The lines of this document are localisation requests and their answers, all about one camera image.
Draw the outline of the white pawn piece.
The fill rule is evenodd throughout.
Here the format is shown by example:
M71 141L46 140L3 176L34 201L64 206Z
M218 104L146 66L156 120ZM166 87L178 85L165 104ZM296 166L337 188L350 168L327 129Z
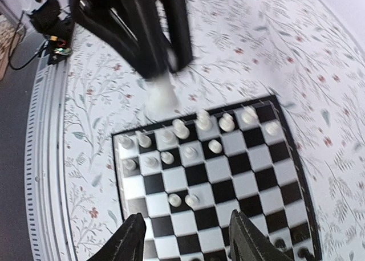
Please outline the white pawn piece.
M120 135L118 137L118 143L121 145L124 149L131 149L134 145L134 142L131 138L128 136Z

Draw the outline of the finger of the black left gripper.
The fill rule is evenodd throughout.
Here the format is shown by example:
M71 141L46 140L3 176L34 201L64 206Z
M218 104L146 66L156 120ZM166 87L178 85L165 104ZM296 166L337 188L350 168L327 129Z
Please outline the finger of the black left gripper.
M168 70L155 0L70 0L74 21L109 44L143 78Z
M164 6L168 22L168 63L173 73L183 70L192 60L192 42L190 36L186 0L160 0Z

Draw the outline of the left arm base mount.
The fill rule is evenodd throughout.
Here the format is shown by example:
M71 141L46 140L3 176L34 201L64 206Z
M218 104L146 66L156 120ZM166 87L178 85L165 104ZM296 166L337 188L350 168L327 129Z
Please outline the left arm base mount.
M27 15L35 30L47 40L45 55L49 56L48 65L58 64L72 53L75 23L70 15L61 19L61 12L58 0L46 0L42 6Z

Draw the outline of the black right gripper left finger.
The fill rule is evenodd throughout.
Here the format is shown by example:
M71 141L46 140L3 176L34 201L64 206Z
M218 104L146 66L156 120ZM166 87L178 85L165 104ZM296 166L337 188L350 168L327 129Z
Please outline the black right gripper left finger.
M146 224L141 213L131 214L92 261L142 261Z

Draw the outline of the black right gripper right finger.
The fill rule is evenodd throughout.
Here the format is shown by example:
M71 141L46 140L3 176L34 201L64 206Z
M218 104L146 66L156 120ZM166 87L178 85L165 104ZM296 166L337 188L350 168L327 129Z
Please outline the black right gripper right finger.
M278 250L241 211L233 210L229 223L231 260L291 260Z

